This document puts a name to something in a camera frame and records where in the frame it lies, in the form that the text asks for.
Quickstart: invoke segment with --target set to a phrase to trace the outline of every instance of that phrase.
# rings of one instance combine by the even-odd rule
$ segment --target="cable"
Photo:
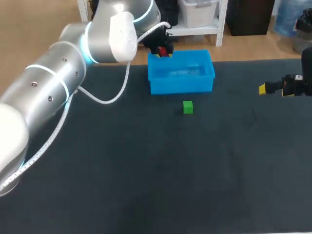
[[[122,85],[120,92],[116,95],[116,97],[114,97],[113,99],[111,99],[109,101],[102,101],[102,100],[98,99],[97,97],[90,94],[87,90],[82,88],[81,86],[79,86],[78,89],[80,91],[82,91],[85,95],[87,95],[89,98],[96,101],[97,103],[100,103],[102,105],[112,104],[113,102],[117,101],[117,99],[120,98],[120,96],[122,95],[123,91],[125,91],[125,88],[126,88],[127,82],[128,82],[129,71],[130,71],[130,62],[127,63],[126,76],[125,76],[125,80],[123,82],[123,85]]]
[[[138,42],[142,41],[144,38],[146,38],[153,31],[155,31],[156,29],[158,29],[158,28],[160,28],[162,26],[166,26],[167,28],[171,27],[169,23],[161,22],[161,23],[155,25],[154,27],[152,27],[146,33],[144,33],[141,37],[139,37],[138,38]],[[87,95],[89,98],[91,98],[92,100],[94,100],[94,101],[96,101],[96,102],[98,102],[100,104],[105,104],[105,105],[106,104],[111,104],[111,103],[115,102],[118,98],[120,98],[120,96],[124,92],[124,90],[126,88],[126,85],[127,85],[127,82],[128,82],[129,72],[130,72],[130,62],[127,63],[125,80],[123,82],[123,85],[122,85],[122,88],[121,88],[120,92],[116,95],[116,97],[114,97],[113,99],[111,99],[109,101],[102,101],[102,100],[96,98],[95,96],[90,94],[87,90],[82,88],[81,86],[79,86],[78,89],[80,91],[82,91],[85,95]],[[62,126],[63,126],[63,124],[64,124],[64,122],[66,120],[66,117],[67,117],[67,114],[68,114],[68,111],[69,111],[72,99],[73,99],[73,95],[71,95],[69,97],[68,101],[66,102],[63,114],[62,114],[62,116],[61,116],[61,118],[60,118],[60,120],[59,120],[59,122],[58,122],[58,124],[57,124],[57,126],[55,128],[55,130],[52,132],[52,134],[50,135],[48,140],[45,142],[45,144],[40,148],[40,150],[30,160],[28,160],[23,166],[21,166],[16,172],[14,172],[3,183],[0,184],[0,192],[3,191],[7,186],[9,186],[18,177],[20,177],[24,172],[26,172],[47,151],[47,149],[50,147],[50,145],[53,143],[55,138],[58,136],[60,130],[62,129]]]
[[[155,25],[154,27],[152,27],[151,29],[149,29],[148,31],[146,31],[141,37],[139,37],[137,39],[138,43],[141,42],[148,35],[150,35],[153,31],[155,31],[156,29],[158,29],[158,28],[160,28],[162,26],[166,26],[167,28],[171,27],[171,25],[168,22],[161,22],[161,23]],[[87,90],[85,90],[81,86],[79,86],[78,89],[80,91],[82,91],[85,95],[87,95],[89,98],[91,98],[92,100],[96,101],[99,104],[102,104],[102,105],[112,104],[113,102],[117,101],[117,99],[120,98],[122,93],[125,91],[125,88],[126,88],[127,82],[128,82],[129,72],[130,72],[130,62],[127,63],[125,80],[123,82],[123,85],[122,85],[122,88],[121,88],[120,92],[116,95],[116,97],[114,97],[113,99],[111,99],[109,101],[103,101],[103,100],[98,99],[97,97],[93,96],[90,92],[88,92]]]

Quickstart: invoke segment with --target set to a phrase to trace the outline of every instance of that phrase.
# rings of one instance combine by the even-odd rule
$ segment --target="green block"
[[[193,114],[193,102],[192,101],[183,102],[183,113]]]

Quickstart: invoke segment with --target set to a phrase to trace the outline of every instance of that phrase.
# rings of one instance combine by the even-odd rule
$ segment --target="floor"
[[[24,68],[58,40],[69,23],[79,22],[77,0],[0,1],[0,94]],[[222,47],[215,36],[180,38],[176,50],[207,49],[213,61],[299,58],[289,39],[266,36],[232,37],[228,30]],[[148,50],[139,47],[132,64],[146,64]]]

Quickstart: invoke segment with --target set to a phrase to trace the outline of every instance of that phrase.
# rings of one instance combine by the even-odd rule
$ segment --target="black bag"
[[[312,33],[312,8],[305,9],[297,21],[296,29],[305,33]]]
[[[176,26],[179,15],[177,0],[155,0],[155,2],[161,13],[161,21],[166,21],[171,26]]]

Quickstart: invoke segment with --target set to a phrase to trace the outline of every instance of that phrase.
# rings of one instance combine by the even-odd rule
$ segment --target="water bottle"
[[[312,0],[281,0],[274,30],[283,36],[294,37],[297,19],[307,8],[312,8]]]

